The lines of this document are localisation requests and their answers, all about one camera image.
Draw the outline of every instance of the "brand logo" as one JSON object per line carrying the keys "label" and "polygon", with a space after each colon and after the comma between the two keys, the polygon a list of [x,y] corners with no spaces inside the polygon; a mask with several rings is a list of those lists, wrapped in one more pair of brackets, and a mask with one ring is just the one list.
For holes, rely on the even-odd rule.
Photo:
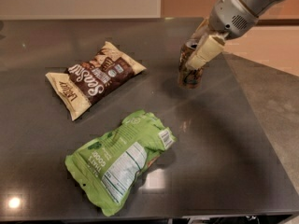
{"label": "brand logo", "polygon": [[133,123],[133,124],[138,124],[138,123],[140,123],[140,121],[141,121],[140,118],[132,118],[131,119],[131,123]]}
{"label": "brand logo", "polygon": [[63,89],[64,95],[70,99],[71,102],[77,98],[77,95],[73,92],[73,87],[71,87],[69,84],[60,81],[59,85]]}
{"label": "brand logo", "polygon": [[115,77],[117,75],[116,71],[114,70],[109,70],[108,71],[108,74],[111,76],[111,77]]}
{"label": "brand logo", "polygon": [[87,93],[91,96],[95,96],[98,93],[103,93],[104,86],[100,84],[100,82],[90,73],[90,71],[84,69],[79,64],[74,65],[68,69],[70,74],[74,74],[77,76],[76,82],[84,81],[87,86],[88,90]]}

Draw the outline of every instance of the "table surface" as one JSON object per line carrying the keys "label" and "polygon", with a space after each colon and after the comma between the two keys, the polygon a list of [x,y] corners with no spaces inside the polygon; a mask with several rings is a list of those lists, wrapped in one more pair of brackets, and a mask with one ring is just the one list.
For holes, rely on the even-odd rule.
{"label": "table surface", "polygon": [[[298,213],[297,192],[225,55],[205,68],[200,88],[178,87],[179,50],[200,21],[0,21],[0,221],[106,218],[64,159],[138,109],[178,141],[111,218]],[[89,61],[106,40],[148,69],[73,122],[45,74]],[[252,65],[234,60],[236,71]],[[17,209],[7,205],[14,196]]]}

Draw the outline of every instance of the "green plastic bag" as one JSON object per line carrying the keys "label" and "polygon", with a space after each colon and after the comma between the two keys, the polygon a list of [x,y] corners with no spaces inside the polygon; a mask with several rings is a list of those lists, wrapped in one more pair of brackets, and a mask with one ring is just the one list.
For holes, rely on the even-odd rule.
{"label": "green plastic bag", "polygon": [[175,141],[158,118],[139,110],[118,129],[67,156],[65,165],[88,199],[112,216],[124,206],[136,179]]}

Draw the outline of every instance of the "white label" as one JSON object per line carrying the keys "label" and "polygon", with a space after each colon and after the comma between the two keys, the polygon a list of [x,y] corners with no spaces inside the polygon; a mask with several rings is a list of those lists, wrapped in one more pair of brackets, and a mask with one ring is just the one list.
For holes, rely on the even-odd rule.
{"label": "white label", "polygon": [[108,71],[108,74],[111,76],[111,77],[115,77],[117,75],[116,71],[115,70],[109,70]]}
{"label": "white label", "polygon": [[100,69],[93,69],[93,74],[104,84],[110,81],[110,77],[106,73],[102,72]]}
{"label": "white label", "polygon": [[164,144],[165,149],[168,149],[175,141],[172,139],[169,130],[159,132],[159,136]]}
{"label": "white label", "polygon": [[123,72],[123,69],[122,69],[122,67],[121,67],[120,64],[115,65],[115,69],[118,71],[118,73],[122,73]]}
{"label": "white label", "polygon": [[135,142],[104,173],[102,182],[116,203],[121,202],[146,159],[145,149]]}

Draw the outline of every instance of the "chocolate snack bag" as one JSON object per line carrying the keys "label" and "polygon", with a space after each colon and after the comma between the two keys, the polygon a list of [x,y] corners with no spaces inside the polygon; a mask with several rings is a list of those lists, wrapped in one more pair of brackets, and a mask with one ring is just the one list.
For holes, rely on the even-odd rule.
{"label": "chocolate snack bag", "polygon": [[66,73],[47,73],[46,77],[70,111],[72,120],[145,70],[111,43],[106,44],[92,61],[75,64]]}
{"label": "chocolate snack bag", "polygon": [[65,165],[104,215],[120,211],[132,185],[176,137],[152,113],[136,111],[121,126],[67,156]]}

